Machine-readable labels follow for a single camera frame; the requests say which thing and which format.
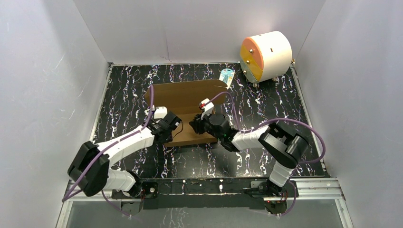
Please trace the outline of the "brown cardboard box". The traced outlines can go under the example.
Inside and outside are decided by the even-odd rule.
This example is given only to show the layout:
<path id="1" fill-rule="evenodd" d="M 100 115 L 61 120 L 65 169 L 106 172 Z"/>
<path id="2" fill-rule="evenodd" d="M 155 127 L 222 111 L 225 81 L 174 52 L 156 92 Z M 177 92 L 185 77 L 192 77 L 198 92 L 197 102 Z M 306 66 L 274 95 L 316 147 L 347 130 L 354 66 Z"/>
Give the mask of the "brown cardboard box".
<path id="1" fill-rule="evenodd" d="M 202 114 L 199 103 L 208 98 L 212 99 L 217 94 L 227 91 L 226 84 L 219 79 L 187 81 L 166 84 L 154 84 L 154 106 L 165 106 L 169 112 L 174 113 L 182 120 L 176 130 L 172 132 L 173 141 L 165 143 L 165 147 L 190 146 L 203 143 L 215 143 L 217 139 L 208 134 L 196 134 L 189 122 L 196 114 Z M 222 94 L 212 101 L 214 110 L 218 112 L 219 105 L 226 100 Z"/>

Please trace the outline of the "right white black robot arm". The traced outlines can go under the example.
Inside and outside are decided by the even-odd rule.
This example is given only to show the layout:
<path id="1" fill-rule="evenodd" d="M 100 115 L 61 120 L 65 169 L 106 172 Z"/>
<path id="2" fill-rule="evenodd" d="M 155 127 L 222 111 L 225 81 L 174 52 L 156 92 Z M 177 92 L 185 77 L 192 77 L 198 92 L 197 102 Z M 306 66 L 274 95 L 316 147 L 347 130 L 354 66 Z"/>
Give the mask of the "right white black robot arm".
<path id="1" fill-rule="evenodd" d="M 197 114 L 189 125 L 197 134 L 213 136 L 230 152 L 252 148 L 267 150 L 276 161 L 268 180 L 268 192 L 274 197 L 286 191 L 287 180 L 309 148 L 304 136 L 278 121 L 247 132 L 231 127 L 223 114 Z"/>

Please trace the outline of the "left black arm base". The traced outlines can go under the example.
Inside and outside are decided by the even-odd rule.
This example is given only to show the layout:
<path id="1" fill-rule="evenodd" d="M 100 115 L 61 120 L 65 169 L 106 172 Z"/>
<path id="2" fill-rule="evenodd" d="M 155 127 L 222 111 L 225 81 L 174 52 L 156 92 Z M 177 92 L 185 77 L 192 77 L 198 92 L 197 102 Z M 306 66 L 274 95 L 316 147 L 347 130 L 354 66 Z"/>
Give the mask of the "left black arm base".
<path id="1" fill-rule="evenodd" d="M 124 216 L 132 219 L 142 209 L 148 207 L 145 206 L 146 204 L 150 204 L 151 209 L 156 208 L 155 200 L 158 198 L 158 188 L 159 184 L 156 181 L 142 180 L 136 182 L 128 192 L 112 190 L 111 199 L 120 202 L 117 208 L 122 211 Z"/>

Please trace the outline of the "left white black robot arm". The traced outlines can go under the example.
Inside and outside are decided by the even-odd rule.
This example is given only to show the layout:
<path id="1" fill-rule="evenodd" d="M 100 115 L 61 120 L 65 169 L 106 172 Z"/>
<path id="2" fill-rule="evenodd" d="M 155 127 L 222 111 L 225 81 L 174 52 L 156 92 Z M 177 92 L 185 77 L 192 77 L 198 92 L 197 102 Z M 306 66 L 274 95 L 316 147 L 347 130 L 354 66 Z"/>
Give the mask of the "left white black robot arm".
<path id="1" fill-rule="evenodd" d="M 103 190 L 119 190 L 136 198 L 143 191 L 141 178 L 133 171 L 113 170 L 112 166 L 138 150 L 171 142 L 172 132 L 181 122 L 168 112 L 163 118 L 150 118 L 115 139 L 98 144 L 87 141 L 79 148 L 67 174 L 88 197 Z"/>

